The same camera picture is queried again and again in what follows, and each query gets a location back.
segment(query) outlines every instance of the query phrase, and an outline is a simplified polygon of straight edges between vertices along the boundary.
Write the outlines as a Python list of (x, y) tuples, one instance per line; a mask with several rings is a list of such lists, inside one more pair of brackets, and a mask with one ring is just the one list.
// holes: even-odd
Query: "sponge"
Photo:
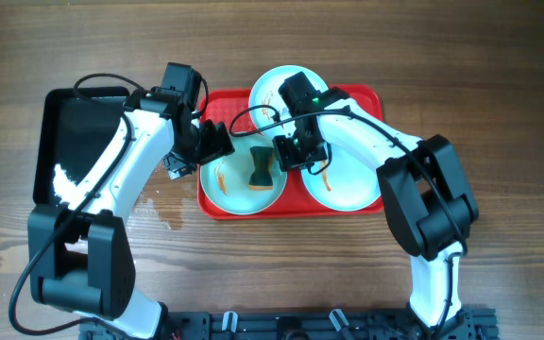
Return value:
[(270, 175), (270, 167), (274, 160), (274, 149), (269, 146), (252, 146), (249, 151), (255, 164), (255, 171), (249, 179), (249, 189), (272, 190), (274, 183)]

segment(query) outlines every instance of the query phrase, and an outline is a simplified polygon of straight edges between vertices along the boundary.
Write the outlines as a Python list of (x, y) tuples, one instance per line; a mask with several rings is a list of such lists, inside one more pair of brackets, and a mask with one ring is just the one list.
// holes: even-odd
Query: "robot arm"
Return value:
[[(94, 184), (104, 177), (123, 150), (131, 131), (131, 142), (104, 184), (78, 217), (71, 221), (63, 242), (56, 242), (31, 273), (31, 293), (39, 303), (79, 315), (97, 317), (132, 338), (168, 339), (164, 328), (167, 309), (134, 287), (135, 267), (129, 250), (125, 224), (132, 206), (151, 173), (169, 155), (185, 168), (204, 164), (234, 151), (223, 124), (192, 124), (200, 75), (190, 66), (167, 66), (161, 87), (136, 90), (125, 102), (126, 120), (85, 178), (69, 185), (63, 172), (54, 177), (60, 205), (38, 205), (28, 221), (31, 258), (60, 221), (75, 211)], [(87, 254), (66, 248), (64, 243), (87, 240)]]
[[(300, 73), (287, 78), (279, 89), (293, 117), (320, 111), (347, 111), (357, 115), (398, 139), (435, 178), (442, 198), (465, 237), (469, 225), (478, 217), (478, 207), (451, 144), (441, 136), (422, 141), (399, 132), (366, 113), (347, 93), (334, 88), (318, 92)], [(388, 226), (402, 248), (411, 255), (413, 293), (410, 308), (427, 327), (436, 326), (445, 308), (451, 281), (451, 301), (446, 319), (461, 309), (457, 295), (458, 258), (463, 251), (456, 241), (448, 217), (439, 209), (431, 192), (420, 194), (416, 181), (420, 175), (402, 149), (377, 129), (345, 115), (318, 115), (296, 120), (296, 133), (289, 141), (277, 136), (274, 145), (281, 168), (307, 166), (326, 158), (323, 142), (339, 145), (360, 162), (376, 171), (381, 185)]]
[[(60, 242), (43, 255), (31, 273), (31, 294), (39, 303), (80, 315), (95, 316), (116, 330), (140, 339), (170, 337), (167, 310), (134, 288), (135, 268), (125, 234), (131, 208), (158, 162), (171, 155), (180, 163), (178, 174), (189, 174), (233, 151), (223, 124), (194, 126), (192, 110), (200, 75), (189, 66), (169, 64), (163, 84), (151, 91), (136, 90), (125, 102), (129, 126), (121, 123), (108, 147), (88, 175), (75, 187), (60, 192), (68, 206), (38, 205), (28, 221), (31, 258), (43, 247), (69, 212), (75, 210), (122, 149), (128, 129), (133, 138), (125, 155), (98, 195), (71, 221)], [(389, 133), (424, 163), (467, 237), (478, 208), (461, 166), (448, 141), (440, 136), (422, 141), (396, 131), (364, 112), (338, 89), (318, 93), (303, 74), (288, 78), (279, 90), (292, 116), (324, 110), (348, 110)], [(448, 295), (445, 261), (460, 245), (447, 216), (430, 193), (421, 195), (420, 174), (404, 152), (379, 131), (341, 115), (296, 120), (296, 133), (277, 136), (273, 143), (282, 170), (326, 159), (323, 144), (340, 145), (377, 171), (388, 226), (411, 255), (413, 294), (410, 307), (428, 328), (437, 324)], [(88, 253), (69, 251), (64, 243), (87, 239)], [(458, 262), (452, 268), (456, 292)], [(452, 294), (450, 319), (461, 308)]]

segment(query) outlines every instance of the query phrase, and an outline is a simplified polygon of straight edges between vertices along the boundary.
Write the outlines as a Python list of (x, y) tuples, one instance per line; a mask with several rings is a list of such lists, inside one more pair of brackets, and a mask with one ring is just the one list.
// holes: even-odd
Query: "wood grain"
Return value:
[[(449, 138), (481, 212), (460, 297), (496, 308), (501, 338), (544, 339), (544, 1), (61, 3), (0, 7), (0, 339), (21, 338), (7, 307), (27, 262), (45, 95), (92, 72), (156, 85), (171, 60), (212, 90), (304, 65), (373, 87), (393, 127)], [(216, 222), (195, 177), (172, 182), (160, 168), (127, 233), (138, 287), (174, 311), (401, 307), (411, 290), (382, 214)], [(26, 290), (19, 309), (36, 328), (74, 317)]]

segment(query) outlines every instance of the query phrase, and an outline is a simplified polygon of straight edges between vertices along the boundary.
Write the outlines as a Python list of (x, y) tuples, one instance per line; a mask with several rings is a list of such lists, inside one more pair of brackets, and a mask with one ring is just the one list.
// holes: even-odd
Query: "white plate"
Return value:
[(252, 146), (272, 147), (272, 141), (258, 134), (230, 139), (234, 153), (201, 166), (201, 186), (207, 198), (224, 212), (258, 213), (281, 196), (287, 183), (287, 173), (281, 171), (275, 158), (270, 168), (274, 188), (268, 191), (249, 190), (249, 179), (255, 170), (249, 149)]
[[(308, 70), (305, 67), (295, 65), (285, 65), (274, 68), (261, 76), (253, 85), (251, 94), (249, 95), (249, 106), (256, 106), (267, 104), (276, 108), (280, 112), (280, 119), (290, 118), (289, 110), (279, 94), (279, 87), (284, 80), (290, 76), (293, 76), (299, 72), (303, 72), (315, 89), (321, 92), (327, 91), (329, 87), (316, 73)], [(274, 121), (272, 115), (274, 112), (270, 109), (257, 109), (253, 110), (251, 120), (255, 128), (263, 128), (268, 126)], [(274, 136), (291, 136), (295, 131), (295, 123), (284, 124), (282, 127), (274, 127), (263, 132), (264, 135), (270, 138)]]
[[(320, 204), (339, 212), (354, 212), (371, 205), (381, 196), (377, 174), (332, 144), (331, 165), (322, 174), (312, 176), (301, 170), (303, 183), (310, 195)], [(315, 173), (320, 162), (312, 167)]]

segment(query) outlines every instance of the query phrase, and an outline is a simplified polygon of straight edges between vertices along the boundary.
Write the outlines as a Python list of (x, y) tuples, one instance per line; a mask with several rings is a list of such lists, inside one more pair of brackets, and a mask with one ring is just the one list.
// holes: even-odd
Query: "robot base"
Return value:
[[(326, 313), (240, 314), (236, 332), (222, 331), (222, 314), (207, 312), (169, 313), (167, 324), (174, 335), (164, 340), (336, 340), (346, 339)], [(429, 330), (422, 328), (408, 308), (345, 313), (348, 336), (354, 340), (423, 340)], [(441, 340), (499, 340), (497, 317), (491, 309), (464, 307), (447, 320)], [(80, 326), (80, 340), (130, 340), (95, 325)]]

